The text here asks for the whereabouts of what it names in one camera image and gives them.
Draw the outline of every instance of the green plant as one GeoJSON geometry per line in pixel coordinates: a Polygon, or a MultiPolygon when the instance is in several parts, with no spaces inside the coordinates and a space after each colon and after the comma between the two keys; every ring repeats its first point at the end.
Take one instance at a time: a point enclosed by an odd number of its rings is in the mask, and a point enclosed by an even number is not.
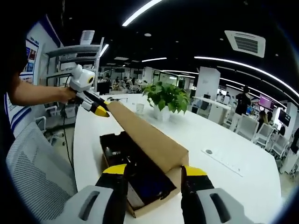
{"type": "Polygon", "coordinates": [[[159,110],[163,110],[168,106],[169,110],[178,113],[187,110],[189,97],[186,91],[168,83],[157,82],[155,85],[148,85],[142,89],[143,95],[148,96],[148,102],[151,107],[150,99],[158,106],[159,110]]]}

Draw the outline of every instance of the black ceiling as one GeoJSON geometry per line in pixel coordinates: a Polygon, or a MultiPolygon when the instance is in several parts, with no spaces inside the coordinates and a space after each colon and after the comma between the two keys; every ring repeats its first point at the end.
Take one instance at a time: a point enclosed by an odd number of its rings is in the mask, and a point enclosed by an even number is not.
{"type": "MultiPolygon", "coordinates": [[[[102,66],[115,63],[117,56],[129,58],[126,62],[167,57],[167,60],[131,63],[132,68],[149,66],[197,72],[200,66],[222,66],[272,83],[299,102],[291,91],[261,72],[231,63],[194,59],[194,56],[207,56],[248,64],[273,74],[298,91],[299,57],[295,55],[298,55],[299,32],[295,3],[287,0],[283,4],[271,0],[164,0],[122,27],[130,15],[149,1],[65,0],[62,19],[55,13],[49,17],[65,46],[79,44],[83,30],[95,30],[93,43],[100,43],[101,37],[105,37],[104,43],[108,43],[109,48],[101,58],[102,66]],[[225,30],[264,37],[264,58],[234,51],[225,30]]],[[[258,79],[227,69],[218,70],[223,78],[247,84],[278,100],[288,99],[258,79]]]]}

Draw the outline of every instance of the white flower pot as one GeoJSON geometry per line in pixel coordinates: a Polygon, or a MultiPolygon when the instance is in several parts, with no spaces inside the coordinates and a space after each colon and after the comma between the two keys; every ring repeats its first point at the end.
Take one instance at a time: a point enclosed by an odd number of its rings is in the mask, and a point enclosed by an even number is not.
{"type": "Polygon", "coordinates": [[[168,121],[171,111],[169,111],[168,106],[164,107],[163,110],[159,110],[157,105],[154,105],[154,117],[162,122],[168,121]]]}

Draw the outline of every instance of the person's arm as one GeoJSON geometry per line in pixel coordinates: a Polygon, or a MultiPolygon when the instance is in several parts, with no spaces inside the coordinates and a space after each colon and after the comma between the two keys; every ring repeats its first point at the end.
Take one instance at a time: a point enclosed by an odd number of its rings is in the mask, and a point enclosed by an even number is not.
{"type": "Polygon", "coordinates": [[[75,98],[76,93],[70,88],[38,86],[22,82],[17,72],[12,77],[8,95],[12,104],[27,106],[56,101],[67,103],[68,100],[75,98]]]}

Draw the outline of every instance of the potted plant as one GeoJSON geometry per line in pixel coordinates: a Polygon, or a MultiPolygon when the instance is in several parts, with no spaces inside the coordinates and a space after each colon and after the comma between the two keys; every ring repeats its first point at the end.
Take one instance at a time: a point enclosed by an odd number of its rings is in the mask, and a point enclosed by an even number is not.
{"type": "Polygon", "coordinates": [[[157,82],[144,87],[142,91],[143,95],[148,96],[149,105],[154,108],[155,118],[161,121],[168,120],[171,112],[185,113],[190,101],[186,91],[168,83],[157,82]]]}

